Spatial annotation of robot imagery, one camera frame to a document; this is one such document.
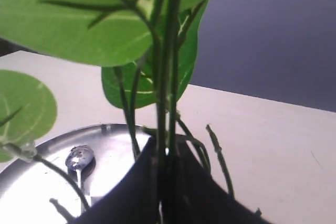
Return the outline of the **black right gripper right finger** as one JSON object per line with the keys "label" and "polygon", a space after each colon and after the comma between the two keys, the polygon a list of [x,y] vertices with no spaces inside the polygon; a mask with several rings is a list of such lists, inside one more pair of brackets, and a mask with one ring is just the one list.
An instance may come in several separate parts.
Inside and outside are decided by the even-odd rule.
{"label": "black right gripper right finger", "polygon": [[176,135],[162,198],[164,223],[268,223],[224,191]]}

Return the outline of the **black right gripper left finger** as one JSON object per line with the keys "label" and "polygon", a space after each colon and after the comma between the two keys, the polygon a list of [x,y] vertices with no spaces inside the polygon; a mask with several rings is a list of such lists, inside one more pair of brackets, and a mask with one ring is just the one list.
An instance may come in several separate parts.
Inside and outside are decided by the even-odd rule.
{"label": "black right gripper left finger", "polygon": [[150,137],[121,181],[76,223],[157,223],[158,162],[156,139]]}

